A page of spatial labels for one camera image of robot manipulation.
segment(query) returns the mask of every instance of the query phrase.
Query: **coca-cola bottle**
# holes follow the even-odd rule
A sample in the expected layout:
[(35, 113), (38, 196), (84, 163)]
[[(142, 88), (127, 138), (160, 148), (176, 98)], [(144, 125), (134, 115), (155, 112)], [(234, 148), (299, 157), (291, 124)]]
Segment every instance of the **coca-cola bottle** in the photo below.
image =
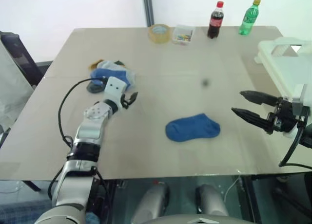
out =
[(207, 36), (210, 38), (218, 37), (219, 35), (220, 27), (224, 17), (222, 7), (223, 2), (218, 1), (218, 3), (216, 4), (216, 9), (211, 14), (209, 29), (207, 33)]

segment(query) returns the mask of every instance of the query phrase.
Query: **metal pole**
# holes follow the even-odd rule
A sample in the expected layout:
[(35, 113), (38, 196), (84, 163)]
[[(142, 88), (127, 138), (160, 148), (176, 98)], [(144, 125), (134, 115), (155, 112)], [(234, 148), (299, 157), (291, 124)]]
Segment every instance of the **metal pole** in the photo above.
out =
[(144, 0), (144, 8), (147, 27), (151, 27), (154, 24), (152, 0)]

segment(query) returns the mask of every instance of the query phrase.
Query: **bottle cap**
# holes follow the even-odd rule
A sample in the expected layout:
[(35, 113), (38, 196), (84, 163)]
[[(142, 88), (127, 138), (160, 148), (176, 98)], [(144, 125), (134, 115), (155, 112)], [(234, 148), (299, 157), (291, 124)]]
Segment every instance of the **bottle cap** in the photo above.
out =
[(224, 2), (222, 2), (222, 1), (218, 1), (218, 3), (216, 4), (216, 6), (219, 7), (219, 8), (221, 8), (221, 7), (223, 7), (223, 3), (224, 3)]
[(259, 5), (260, 4), (260, 2), (261, 2), (261, 0), (253, 0), (254, 2), (253, 2), (253, 5)]

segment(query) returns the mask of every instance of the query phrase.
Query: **red bottle cap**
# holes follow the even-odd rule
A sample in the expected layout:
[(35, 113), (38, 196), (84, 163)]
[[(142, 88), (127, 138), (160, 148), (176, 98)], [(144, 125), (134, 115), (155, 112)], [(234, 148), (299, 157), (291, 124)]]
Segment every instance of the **red bottle cap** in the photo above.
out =
[(216, 4), (217, 7), (222, 8), (223, 7), (223, 3), (222, 1), (218, 1), (218, 3)]

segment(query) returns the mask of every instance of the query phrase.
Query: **white wall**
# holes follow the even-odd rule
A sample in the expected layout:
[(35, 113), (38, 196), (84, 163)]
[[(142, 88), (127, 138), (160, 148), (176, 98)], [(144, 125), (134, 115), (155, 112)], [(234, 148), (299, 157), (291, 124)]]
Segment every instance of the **white wall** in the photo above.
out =
[(53, 60), (75, 28), (145, 26), (143, 0), (0, 0), (0, 31), (19, 34), (35, 62)]
[[(219, 0), (153, 0), (155, 23), (207, 26)], [(240, 25), (253, 0), (224, 1), (223, 25)], [(273, 25), (284, 36), (312, 39), (312, 0), (261, 0), (256, 25)]]

